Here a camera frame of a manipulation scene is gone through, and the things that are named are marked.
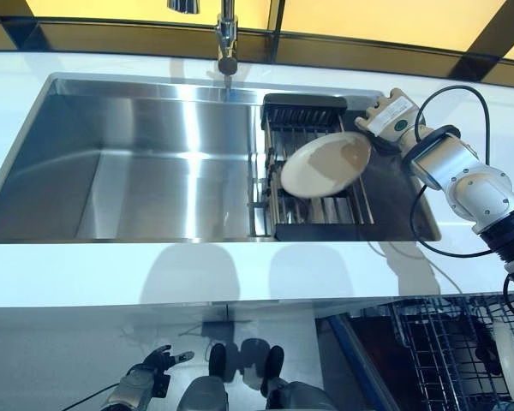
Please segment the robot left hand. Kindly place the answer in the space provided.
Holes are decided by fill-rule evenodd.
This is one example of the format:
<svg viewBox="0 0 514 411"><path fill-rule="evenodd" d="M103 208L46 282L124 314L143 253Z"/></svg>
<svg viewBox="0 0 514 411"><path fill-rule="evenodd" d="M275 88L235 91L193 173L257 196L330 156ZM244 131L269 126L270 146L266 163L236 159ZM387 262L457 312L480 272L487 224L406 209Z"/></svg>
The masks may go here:
<svg viewBox="0 0 514 411"><path fill-rule="evenodd" d="M194 358L194 351L172 354L171 348L170 344L166 344L154 349L141 363L131 366L127 375L136 370L150 372L153 375L163 375L173 366Z"/></svg>

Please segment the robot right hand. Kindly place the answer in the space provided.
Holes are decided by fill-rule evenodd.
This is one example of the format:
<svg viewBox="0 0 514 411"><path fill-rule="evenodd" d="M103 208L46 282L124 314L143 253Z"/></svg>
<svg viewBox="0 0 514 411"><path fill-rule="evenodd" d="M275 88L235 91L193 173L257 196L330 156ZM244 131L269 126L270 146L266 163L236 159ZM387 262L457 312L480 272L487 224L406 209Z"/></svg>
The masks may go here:
<svg viewBox="0 0 514 411"><path fill-rule="evenodd" d="M401 152L408 145L404 140L415 127L419 109L401 89L393 88L388 97L379 97L375 106L365 109L365 116L358 116L355 125L382 146Z"/></svg>

